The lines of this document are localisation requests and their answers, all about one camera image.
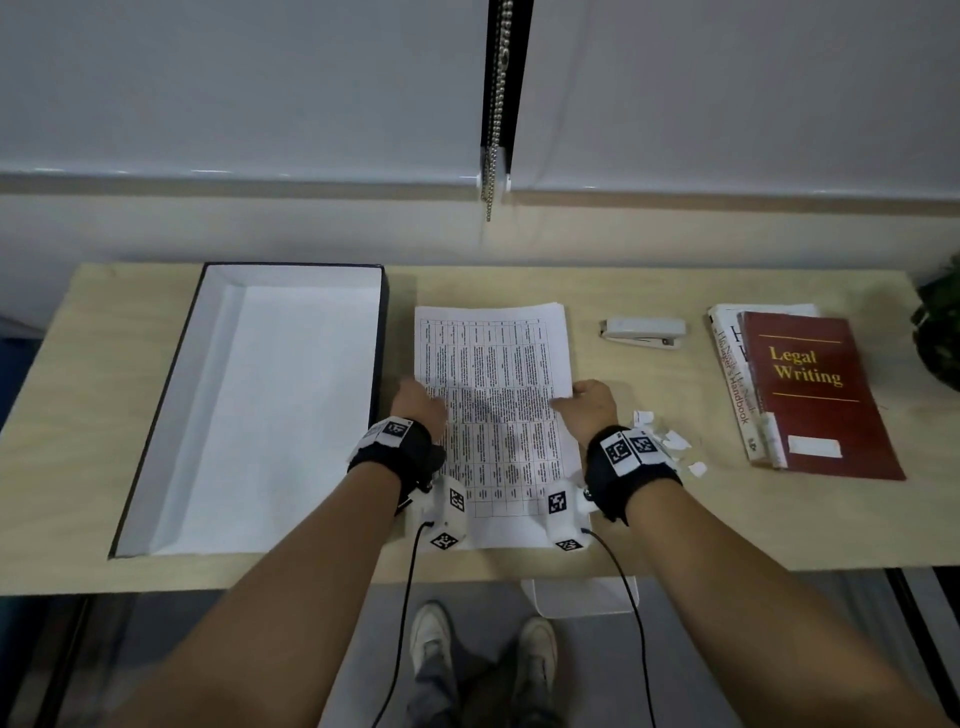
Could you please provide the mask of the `person's right hand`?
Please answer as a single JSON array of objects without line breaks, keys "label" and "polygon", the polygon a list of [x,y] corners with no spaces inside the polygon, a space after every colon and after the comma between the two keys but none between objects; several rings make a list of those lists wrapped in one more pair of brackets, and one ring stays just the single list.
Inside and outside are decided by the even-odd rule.
[{"label": "person's right hand", "polygon": [[581,416],[576,420],[563,420],[559,417],[585,452],[598,433],[619,426],[618,407],[609,386],[596,379],[573,382],[570,397],[572,396],[581,398]]}]

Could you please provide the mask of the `person's left hand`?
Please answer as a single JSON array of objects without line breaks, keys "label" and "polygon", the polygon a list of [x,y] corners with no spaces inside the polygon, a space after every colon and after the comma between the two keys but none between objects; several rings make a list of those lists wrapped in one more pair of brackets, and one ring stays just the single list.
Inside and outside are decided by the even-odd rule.
[{"label": "person's left hand", "polygon": [[446,426],[425,426],[425,386],[413,377],[403,377],[390,404],[390,416],[423,425],[434,444],[441,443]]}]

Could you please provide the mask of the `stack of printed paper sheets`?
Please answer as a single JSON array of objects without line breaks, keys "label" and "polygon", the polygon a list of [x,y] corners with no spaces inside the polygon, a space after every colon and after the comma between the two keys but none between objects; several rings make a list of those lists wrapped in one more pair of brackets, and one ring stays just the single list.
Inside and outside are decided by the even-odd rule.
[{"label": "stack of printed paper sheets", "polygon": [[572,393],[564,307],[418,306],[414,376],[446,402],[441,472],[467,497],[455,549],[560,552],[546,538],[546,490],[583,487],[579,445],[549,403]]}]

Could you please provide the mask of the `person's right forearm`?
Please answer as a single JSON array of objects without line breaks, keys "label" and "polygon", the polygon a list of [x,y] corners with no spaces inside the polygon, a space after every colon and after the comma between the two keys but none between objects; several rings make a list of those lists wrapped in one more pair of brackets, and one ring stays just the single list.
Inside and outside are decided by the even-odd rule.
[{"label": "person's right forearm", "polygon": [[817,589],[673,480],[627,524],[730,706],[750,728],[960,728]]}]

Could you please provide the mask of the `pile of white paper scraps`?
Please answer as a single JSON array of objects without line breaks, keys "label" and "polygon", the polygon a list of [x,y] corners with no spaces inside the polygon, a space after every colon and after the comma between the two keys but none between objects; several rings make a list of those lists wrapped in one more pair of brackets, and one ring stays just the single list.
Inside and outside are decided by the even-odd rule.
[{"label": "pile of white paper scraps", "polygon": [[708,472],[706,463],[697,460],[693,444],[678,431],[666,426],[653,411],[634,410],[632,426],[642,431],[665,453],[674,469],[683,476],[702,479]]}]

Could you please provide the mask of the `white paperback book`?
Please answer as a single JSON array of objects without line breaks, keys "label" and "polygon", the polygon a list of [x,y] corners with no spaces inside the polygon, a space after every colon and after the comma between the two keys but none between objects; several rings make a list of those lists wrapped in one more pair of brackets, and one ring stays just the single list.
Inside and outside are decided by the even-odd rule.
[{"label": "white paperback book", "polygon": [[778,455],[770,454],[764,438],[762,416],[740,329],[739,316],[746,311],[808,317],[818,317],[820,311],[813,303],[720,303],[706,313],[747,458],[752,465],[778,467]]}]

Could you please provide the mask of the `black box with white lining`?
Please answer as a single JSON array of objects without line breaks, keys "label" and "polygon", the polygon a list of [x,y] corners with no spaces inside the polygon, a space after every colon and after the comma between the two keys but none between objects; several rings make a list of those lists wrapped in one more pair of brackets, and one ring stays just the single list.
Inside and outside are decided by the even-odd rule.
[{"label": "black box with white lining", "polygon": [[380,265],[203,264],[112,559],[269,552],[378,418]]}]

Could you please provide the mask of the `white glue stick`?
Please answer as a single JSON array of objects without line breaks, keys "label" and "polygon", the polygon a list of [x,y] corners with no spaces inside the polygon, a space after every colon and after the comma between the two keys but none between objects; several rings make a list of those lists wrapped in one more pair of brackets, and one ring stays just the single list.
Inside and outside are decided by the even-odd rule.
[{"label": "white glue stick", "polygon": [[772,467],[777,470],[788,470],[789,465],[784,440],[777,423],[776,415],[773,412],[761,412],[758,420],[758,428]]}]

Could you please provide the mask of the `person's white right shoe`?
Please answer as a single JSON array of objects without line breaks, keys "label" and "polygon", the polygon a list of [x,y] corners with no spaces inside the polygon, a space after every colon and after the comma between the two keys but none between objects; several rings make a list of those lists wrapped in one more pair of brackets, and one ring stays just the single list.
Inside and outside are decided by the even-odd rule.
[{"label": "person's white right shoe", "polygon": [[526,620],[517,638],[513,696],[526,698],[539,693],[551,697],[558,658],[558,642],[551,622],[541,615]]}]

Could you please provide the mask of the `red hardcover book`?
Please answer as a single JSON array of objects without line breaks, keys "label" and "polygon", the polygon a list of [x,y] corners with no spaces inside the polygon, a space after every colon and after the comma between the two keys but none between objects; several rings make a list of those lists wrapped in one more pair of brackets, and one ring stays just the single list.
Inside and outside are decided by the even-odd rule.
[{"label": "red hardcover book", "polygon": [[783,471],[906,480],[848,320],[746,311],[739,322],[759,413],[774,413],[783,440]]}]

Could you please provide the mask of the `person's left leg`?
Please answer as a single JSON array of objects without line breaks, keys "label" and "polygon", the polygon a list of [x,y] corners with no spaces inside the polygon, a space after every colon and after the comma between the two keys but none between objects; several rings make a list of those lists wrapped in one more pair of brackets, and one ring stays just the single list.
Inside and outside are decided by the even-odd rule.
[{"label": "person's left leg", "polygon": [[458,684],[442,654],[426,658],[414,675],[404,728],[462,728]]}]

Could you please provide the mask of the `person's leg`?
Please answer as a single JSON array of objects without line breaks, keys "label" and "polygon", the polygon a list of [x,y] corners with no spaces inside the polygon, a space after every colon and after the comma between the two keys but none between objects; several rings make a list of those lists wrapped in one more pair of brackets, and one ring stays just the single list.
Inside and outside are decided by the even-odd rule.
[{"label": "person's leg", "polygon": [[404,728],[462,728],[458,684],[442,654],[426,658],[414,675]]},{"label": "person's leg", "polygon": [[554,706],[552,684],[545,678],[518,676],[510,702],[509,728],[565,728]]}]

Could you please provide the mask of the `person's right leg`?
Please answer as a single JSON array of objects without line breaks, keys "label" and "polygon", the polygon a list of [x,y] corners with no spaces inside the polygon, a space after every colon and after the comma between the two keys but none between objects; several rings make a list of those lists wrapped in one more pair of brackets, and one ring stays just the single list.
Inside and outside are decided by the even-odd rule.
[{"label": "person's right leg", "polygon": [[509,728],[565,728],[554,706],[552,684],[545,678],[518,676],[510,702]]}]

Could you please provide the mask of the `green potted plant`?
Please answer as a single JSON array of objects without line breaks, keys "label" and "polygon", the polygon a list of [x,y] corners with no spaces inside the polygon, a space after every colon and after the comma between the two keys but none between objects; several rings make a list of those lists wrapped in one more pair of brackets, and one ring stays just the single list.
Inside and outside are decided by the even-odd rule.
[{"label": "green potted plant", "polygon": [[960,251],[917,292],[910,317],[917,354],[937,381],[960,393]]}]

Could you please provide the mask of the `black table leg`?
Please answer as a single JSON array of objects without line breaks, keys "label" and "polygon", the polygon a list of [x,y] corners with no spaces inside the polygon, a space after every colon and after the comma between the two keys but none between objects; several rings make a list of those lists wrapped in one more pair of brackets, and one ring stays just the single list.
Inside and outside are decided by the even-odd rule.
[{"label": "black table leg", "polygon": [[56,652],[49,682],[43,693],[33,728],[57,728],[66,693],[90,621],[95,595],[78,595],[69,613],[63,639]]},{"label": "black table leg", "polygon": [[960,725],[960,694],[904,572],[900,568],[885,568],[884,574],[942,709],[951,721]]}]

